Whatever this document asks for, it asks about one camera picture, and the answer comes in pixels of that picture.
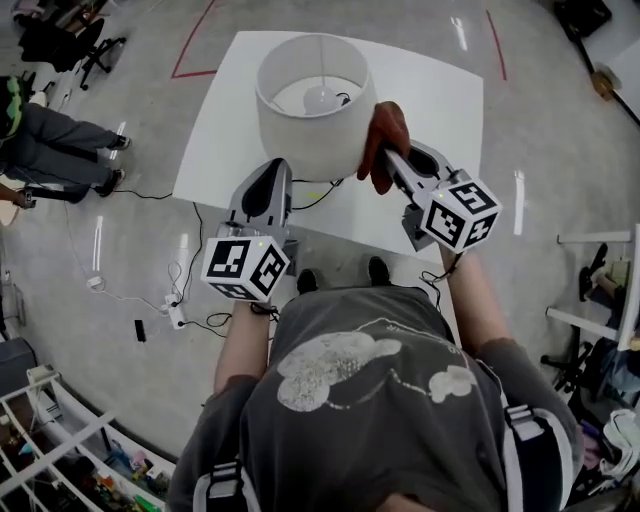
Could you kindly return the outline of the white power strip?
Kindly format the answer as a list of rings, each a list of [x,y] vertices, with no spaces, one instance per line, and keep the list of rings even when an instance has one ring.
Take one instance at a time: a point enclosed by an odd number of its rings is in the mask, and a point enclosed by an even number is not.
[[[186,318],[182,309],[182,299],[177,293],[165,296],[165,303],[169,318],[175,330],[181,330],[186,326]]]

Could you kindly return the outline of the white table lamp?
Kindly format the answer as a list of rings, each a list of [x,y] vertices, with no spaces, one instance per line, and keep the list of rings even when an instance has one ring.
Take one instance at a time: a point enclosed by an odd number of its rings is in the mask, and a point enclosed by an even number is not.
[[[295,177],[311,182],[356,172],[377,103],[356,46],[329,34],[288,39],[263,59],[255,94],[268,158],[286,160]]]

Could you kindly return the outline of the person's left forearm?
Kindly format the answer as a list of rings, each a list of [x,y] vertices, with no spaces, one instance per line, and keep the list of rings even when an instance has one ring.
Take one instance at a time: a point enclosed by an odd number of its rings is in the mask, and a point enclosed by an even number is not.
[[[271,315],[249,302],[235,302],[230,326],[215,368],[213,391],[220,393],[232,379],[260,380],[267,369]]]

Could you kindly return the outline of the white bag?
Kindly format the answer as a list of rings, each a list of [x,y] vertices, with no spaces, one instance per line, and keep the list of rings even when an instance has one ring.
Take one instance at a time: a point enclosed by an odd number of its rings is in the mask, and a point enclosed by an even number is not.
[[[619,452],[613,462],[601,460],[600,470],[606,477],[626,476],[640,460],[640,426],[636,413],[629,409],[618,409],[610,414],[603,427],[604,439]]]

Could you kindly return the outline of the white shelf rack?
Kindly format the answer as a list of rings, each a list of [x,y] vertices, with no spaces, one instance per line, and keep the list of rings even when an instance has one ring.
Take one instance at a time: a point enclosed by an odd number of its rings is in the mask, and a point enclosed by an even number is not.
[[[166,512],[174,463],[46,367],[0,397],[0,512]]]

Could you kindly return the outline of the person's right black shoe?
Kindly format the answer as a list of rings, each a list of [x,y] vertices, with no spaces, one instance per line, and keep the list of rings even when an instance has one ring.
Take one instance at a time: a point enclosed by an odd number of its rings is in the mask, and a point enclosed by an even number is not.
[[[378,256],[373,256],[367,264],[367,275],[370,284],[376,286],[389,286],[391,284],[389,268],[384,260]]]

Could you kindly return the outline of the white side table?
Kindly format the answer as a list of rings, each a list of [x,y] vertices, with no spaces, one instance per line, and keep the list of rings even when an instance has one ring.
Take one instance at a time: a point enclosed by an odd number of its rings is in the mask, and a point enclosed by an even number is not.
[[[618,329],[613,329],[551,307],[547,307],[545,311],[545,315],[550,318],[573,327],[578,327],[598,337],[616,341],[618,343],[618,351],[632,350],[633,340],[636,338],[636,323],[640,316],[640,223],[636,223],[634,228],[628,231],[558,234],[556,242],[559,245],[588,243],[623,243],[633,245],[629,280],[626,286],[624,308]]]

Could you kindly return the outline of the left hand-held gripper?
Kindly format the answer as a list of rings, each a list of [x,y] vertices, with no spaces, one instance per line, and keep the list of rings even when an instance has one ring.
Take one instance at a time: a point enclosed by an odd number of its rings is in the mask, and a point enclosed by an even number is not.
[[[283,227],[292,172],[282,158],[254,170],[232,195],[230,221],[207,241],[201,280],[235,301],[267,303],[295,263],[298,241]]]

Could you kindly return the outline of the black office chair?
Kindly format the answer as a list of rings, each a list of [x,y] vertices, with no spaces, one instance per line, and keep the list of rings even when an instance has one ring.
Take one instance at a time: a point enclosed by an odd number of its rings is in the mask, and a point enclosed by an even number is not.
[[[39,18],[22,17],[18,25],[23,28],[19,39],[21,59],[30,63],[48,63],[57,73],[69,72],[77,63],[82,63],[83,76],[79,87],[83,91],[88,90],[87,78],[95,67],[104,73],[111,72],[112,67],[106,66],[101,57],[127,42],[126,37],[99,41],[104,19],[86,23],[78,35]]]
[[[545,354],[540,357],[540,363],[558,371],[556,391],[571,393],[584,388],[596,399],[606,387],[603,360],[608,348],[604,339],[595,344],[583,340],[581,329],[572,326],[569,348],[564,358],[552,358]]]

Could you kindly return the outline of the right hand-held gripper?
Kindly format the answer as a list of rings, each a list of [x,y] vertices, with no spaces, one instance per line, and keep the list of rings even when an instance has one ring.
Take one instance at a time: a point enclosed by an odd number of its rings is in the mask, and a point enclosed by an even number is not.
[[[465,170],[453,171],[436,149],[412,142],[408,160],[385,149],[385,168],[409,198],[402,226],[415,250],[437,242],[463,253],[485,241],[502,211],[488,187]]]

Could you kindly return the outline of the person's right forearm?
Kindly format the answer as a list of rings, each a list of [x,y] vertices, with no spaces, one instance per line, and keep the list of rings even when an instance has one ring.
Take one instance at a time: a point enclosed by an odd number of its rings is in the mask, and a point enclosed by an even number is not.
[[[493,287],[476,252],[467,252],[457,263],[455,254],[440,246],[462,348],[475,355],[496,340],[513,340]]]

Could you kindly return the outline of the grey bin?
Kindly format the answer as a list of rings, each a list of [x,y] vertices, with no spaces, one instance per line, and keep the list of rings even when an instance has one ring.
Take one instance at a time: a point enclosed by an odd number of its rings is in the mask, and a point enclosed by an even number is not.
[[[0,381],[27,381],[27,370],[37,365],[36,353],[24,338],[0,342]]]

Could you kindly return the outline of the dark red cloth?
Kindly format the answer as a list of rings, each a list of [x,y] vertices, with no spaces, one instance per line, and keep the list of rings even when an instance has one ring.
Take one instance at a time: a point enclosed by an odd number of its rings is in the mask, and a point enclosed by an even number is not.
[[[409,131],[402,109],[393,101],[378,103],[369,123],[357,179],[370,178],[379,195],[386,194],[393,185],[386,169],[386,149],[392,149],[406,159],[411,149]]]

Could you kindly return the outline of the person's grey printed shirt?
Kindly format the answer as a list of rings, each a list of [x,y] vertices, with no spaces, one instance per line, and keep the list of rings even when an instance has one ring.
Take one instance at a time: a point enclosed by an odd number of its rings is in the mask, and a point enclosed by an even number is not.
[[[554,414],[580,466],[574,416],[516,343],[464,353],[418,288],[310,292],[282,310],[265,374],[206,401],[168,506],[193,512],[213,468],[239,459],[263,512],[371,512],[393,494],[506,512],[505,405]]]

